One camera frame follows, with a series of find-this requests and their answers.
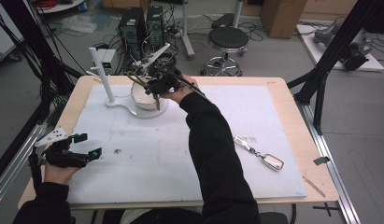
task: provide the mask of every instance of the box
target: box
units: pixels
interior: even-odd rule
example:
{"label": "box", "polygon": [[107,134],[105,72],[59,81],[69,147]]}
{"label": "box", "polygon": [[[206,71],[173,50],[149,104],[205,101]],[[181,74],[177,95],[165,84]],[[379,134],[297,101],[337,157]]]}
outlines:
{"label": "box", "polygon": [[269,37],[291,38],[307,0],[265,0],[261,22]]}
{"label": "box", "polygon": [[142,7],[146,11],[150,2],[150,0],[102,0],[102,5],[109,8]]}
{"label": "box", "polygon": [[256,1],[244,1],[244,4],[241,7],[242,16],[259,16],[262,10],[263,1],[255,3]]}

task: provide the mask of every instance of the black sleeve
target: black sleeve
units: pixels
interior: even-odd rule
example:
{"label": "black sleeve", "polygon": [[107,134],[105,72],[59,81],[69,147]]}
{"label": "black sleeve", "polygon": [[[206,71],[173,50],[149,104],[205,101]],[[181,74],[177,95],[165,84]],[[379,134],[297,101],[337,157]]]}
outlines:
{"label": "black sleeve", "polygon": [[203,195],[204,223],[260,223],[226,119],[197,93],[184,97],[179,106],[188,113],[189,148]]}
{"label": "black sleeve", "polygon": [[41,184],[36,198],[22,205],[13,223],[70,224],[68,192],[67,185]]}

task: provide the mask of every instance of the floor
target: floor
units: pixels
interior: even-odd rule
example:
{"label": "floor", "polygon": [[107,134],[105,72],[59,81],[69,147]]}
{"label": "floor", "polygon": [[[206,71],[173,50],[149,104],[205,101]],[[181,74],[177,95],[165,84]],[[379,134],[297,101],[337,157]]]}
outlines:
{"label": "floor", "polygon": [[[53,26],[61,19],[80,14],[68,10],[49,17]],[[92,19],[100,15],[90,10],[83,15]],[[260,25],[258,18],[242,17],[240,22]],[[119,23],[116,16],[111,23],[96,30],[93,35],[75,32],[58,33],[67,49],[84,69],[92,66],[88,47],[108,42],[115,35]],[[183,74],[199,76],[203,64],[219,53],[206,42],[210,22],[207,17],[189,18],[190,40],[195,58],[188,60],[183,44],[178,41],[178,69]],[[268,38],[264,31],[257,31],[252,37],[261,41],[249,41],[248,52],[242,57],[234,55],[245,77],[282,77],[289,82],[309,72],[313,61],[309,57],[300,36],[291,39]],[[60,53],[65,63],[81,71],[63,47]],[[376,59],[384,60],[384,53],[372,50]],[[300,87],[291,89],[297,93]],[[5,60],[0,63],[0,156],[13,141],[23,124],[39,103],[39,82],[25,60],[15,63]],[[314,108],[315,99],[311,100]],[[322,113],[322,131],[334,157],[334,162],[343,179],[351,201],[361,223],[384,224],[384,71],[347,72],[333,70],[327,80],[325,102]],[[17,213],[17,203],[30,178],[29,167],[18,174],[7,194],[0,202],[0,223],[10,223]],[[328,203],[331,210],[320,209],[324,203],[297,204],[296,223],[346,223],[337,203]],[[290,204],[261,204],[261,212],[277,211],[291,219]],[[73,211],[77,223],[91,223],[92,211]],[[95,223],[100,223],[102,211],[98,212]]]}

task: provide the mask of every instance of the table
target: table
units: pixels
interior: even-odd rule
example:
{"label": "table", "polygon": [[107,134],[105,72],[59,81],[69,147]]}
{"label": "table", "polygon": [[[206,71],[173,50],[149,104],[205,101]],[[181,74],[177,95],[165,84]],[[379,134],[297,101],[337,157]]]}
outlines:
{"label": "table", "polygon": [[[324,164],[316,165],[313,160],[320,157],[314,141],[305,125],[305,122],[293,101],[292,95],[282,78],[279,77],[195,77],[200,86],[203,85],[256,85],[265,86],[273,99],[279,120],[292,153],[303,176],[307,196],[304,198],[277,198],[259,199],[258,203],[308,203],[308,202],[334,202],[338,193],[334,182]],[[111,77],[111,84],[131,84],[127,77]],[[72,133],[78,122],[78,117],[85,106],[93,85],[101,85],[97,77],[81,77],[78,80],[68,104],[61,115],[58,126],[62,126],[67,133]],[[27,185],[19,201],[19,207],[33,200],[35,191],[32,181]],[[202,202],[184,203],[124,203],[124,204],[71,204],[72,209],[107,209],[107,208],[140,208],[140,207],[166,207],[166,206],[199,206]]]}

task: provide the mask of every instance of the stool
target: stool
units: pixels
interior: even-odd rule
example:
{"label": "stool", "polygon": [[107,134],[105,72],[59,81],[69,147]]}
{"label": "stool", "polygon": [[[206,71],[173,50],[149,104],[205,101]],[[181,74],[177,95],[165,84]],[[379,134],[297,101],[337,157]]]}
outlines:
{"label": "stool", "polygon": [[213,77],[226,73],[229,77],[241,77],[242,72],[238,63],[229,58],[230,52],[242,55],[247,50],[249,38],[241,30],[234,27],[218,27],[208,34],[208,44],[222,51],[221,57],[209,60],[201,70],[200,75],[209,74]]}

